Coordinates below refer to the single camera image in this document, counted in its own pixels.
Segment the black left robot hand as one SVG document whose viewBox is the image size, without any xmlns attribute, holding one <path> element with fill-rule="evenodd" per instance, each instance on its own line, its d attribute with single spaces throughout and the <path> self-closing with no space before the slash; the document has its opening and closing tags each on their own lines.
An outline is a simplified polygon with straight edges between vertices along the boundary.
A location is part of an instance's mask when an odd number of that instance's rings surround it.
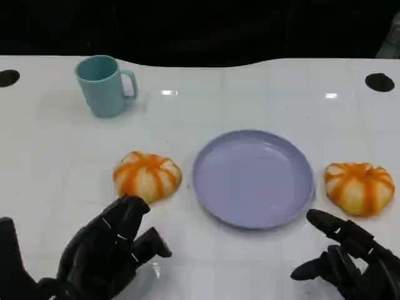
<svg viewBox="0 0 400 300">
<path fill-rule="evenodd" d="M 116 199 L 68 242 L 57 280 L 73 286 L 81 299 L 113 299 L 154 256 L 171 257 L 154 227 L 138 234 L 149 211 L 141 197 Z"/>
</svg>

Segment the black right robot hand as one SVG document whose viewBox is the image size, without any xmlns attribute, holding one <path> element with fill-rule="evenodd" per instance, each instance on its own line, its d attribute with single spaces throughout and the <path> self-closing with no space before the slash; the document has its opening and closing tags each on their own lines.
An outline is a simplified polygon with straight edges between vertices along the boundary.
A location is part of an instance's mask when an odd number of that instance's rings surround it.
<svg viewBox="0 0 400 300">
<path fill-rule="evenodd" d="M 298 266 L 291 279 L 317 277 L 331 283 L 344 299 L 399 299 L 399 258 L 351 220 L 310 209 L 307 220 L 337 241 L 315 259 Z"/>
</svg>

